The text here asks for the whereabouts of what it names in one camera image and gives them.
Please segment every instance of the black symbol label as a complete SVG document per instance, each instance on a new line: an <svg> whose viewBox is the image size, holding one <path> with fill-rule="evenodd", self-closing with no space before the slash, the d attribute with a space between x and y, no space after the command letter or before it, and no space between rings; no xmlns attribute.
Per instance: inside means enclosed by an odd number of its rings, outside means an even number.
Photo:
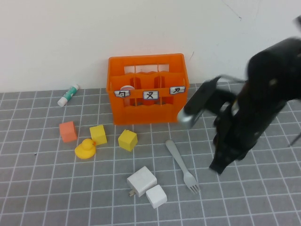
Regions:
<svg viewBox="0 0 301 226"><path fill-rule="evenodd" d="M170 88L170 94L184 93L185 86L174 86Z"/></svg>
<svg viewBox="0 0 301 226"><path fill-rule="evenodd" d="M116 97L128 97L130 95L130 91L129 90L117 90L114 92Z"/></svg>
<svg viewBox="0 0 301 226"><path fill-rule="evenodd" d="M144 91L143 98L144 100L157 100L159 97L158 91Z"/></svg>

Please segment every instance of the orange cube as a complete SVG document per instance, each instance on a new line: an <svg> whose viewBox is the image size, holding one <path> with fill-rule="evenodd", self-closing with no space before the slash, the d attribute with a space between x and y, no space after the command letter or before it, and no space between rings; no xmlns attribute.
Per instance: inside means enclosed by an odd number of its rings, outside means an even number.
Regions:
<svg viewBox="0 0 301 226"><path fill-rule="evenodd" d="M76 129L72 121L60 124L60 134L64 143L77 140Z"/></svg>

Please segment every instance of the plastic fork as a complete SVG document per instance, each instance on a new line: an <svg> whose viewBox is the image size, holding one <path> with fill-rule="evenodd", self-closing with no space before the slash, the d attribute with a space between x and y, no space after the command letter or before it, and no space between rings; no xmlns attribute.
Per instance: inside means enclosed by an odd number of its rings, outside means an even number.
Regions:
<svg viewBox="0 0 301 226"><path fill-rule="evenodd" d="M178 148L175 146L174 142L172 140L167 140L165 142L166 147L168 148L171 155L174 157L176 162L179 164L181 170L184 173L184 182L186 186L195 194L199 192L199 186L194 178L194 176L189 173L187 167L185 166L185 163L183 162L182 157L180 156L180 153L178 151Z"/></svg>

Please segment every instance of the white power adapter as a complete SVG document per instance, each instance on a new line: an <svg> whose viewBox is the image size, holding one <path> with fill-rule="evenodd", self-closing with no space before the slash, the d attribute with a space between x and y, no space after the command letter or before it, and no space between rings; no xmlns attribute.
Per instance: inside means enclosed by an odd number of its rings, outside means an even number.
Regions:
<svg viewBox="0 0 301 226"><path fill-rule="evenodd" d="M127 184L132 188L130 196L136 193L138 197L140 197L157 184L157 178L146 166L143 166L140 170L127 178Z"/></svg>

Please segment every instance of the cable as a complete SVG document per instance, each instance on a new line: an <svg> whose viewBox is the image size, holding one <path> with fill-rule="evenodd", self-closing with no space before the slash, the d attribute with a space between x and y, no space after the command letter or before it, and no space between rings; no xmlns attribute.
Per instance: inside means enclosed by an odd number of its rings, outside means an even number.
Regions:
<svg viewBox="0 0 301 226"><path fill-rule="evenodd" d="M218 77L219 78L224 78L224 79L227 79L227 80L232 80L232 81L235 81L237 83L245 83L246 82L245 80L238 79L238 78L232 77L230 75L226 75L226 74L221 74Z"/></svg>

